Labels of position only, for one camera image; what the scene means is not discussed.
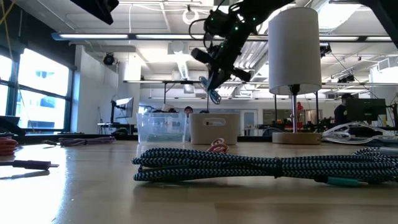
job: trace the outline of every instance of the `door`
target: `door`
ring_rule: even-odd
[[[242,110],[241,111],[241,135],[242,136],[257,136],[258,129],[256,128],[257,110]]]

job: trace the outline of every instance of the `lamp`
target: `lamp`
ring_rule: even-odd
[[[292,97],[293,133],[274,133],[272,142],[320,144],[319,134],[297,132],[297,95],[321,87],[318,14],[307,7],[285,10],[269,23],[269,91]]]

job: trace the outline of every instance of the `braided cable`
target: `braided cable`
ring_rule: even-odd
[[[141,165],[134,180],[175,182],[214,177],[273,176],[314,179],[355,179],[369,184],[398,181],[398,157],[377,147],[353,155],[286,158],[248,157],[176,148],[149,149],[132,163]]]

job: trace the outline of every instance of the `plastic storage container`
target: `plastic storage container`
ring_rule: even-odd
[[[180,113],[137,114],[139,143],[181,142],[189,140],[187,116]]]

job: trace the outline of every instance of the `window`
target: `window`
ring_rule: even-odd
[[[20,117],[18,126],[27,134],[70,130],[72,75],[68,67],[24,49],[14,61],[0,55],[0,77],[0,115]]]
[[[0,79],[9,81],[12,70],[12,60],[0,55]]]
[[[21,128],[63,129],[65,100],[21,90],[18,93],[16,116]]]
[[[68,80],[69,69],[66,66],[29,49],[21,55],[19,84],[66,96]]]
[[[0,116],[6,115],[8,87],[0,85]]]

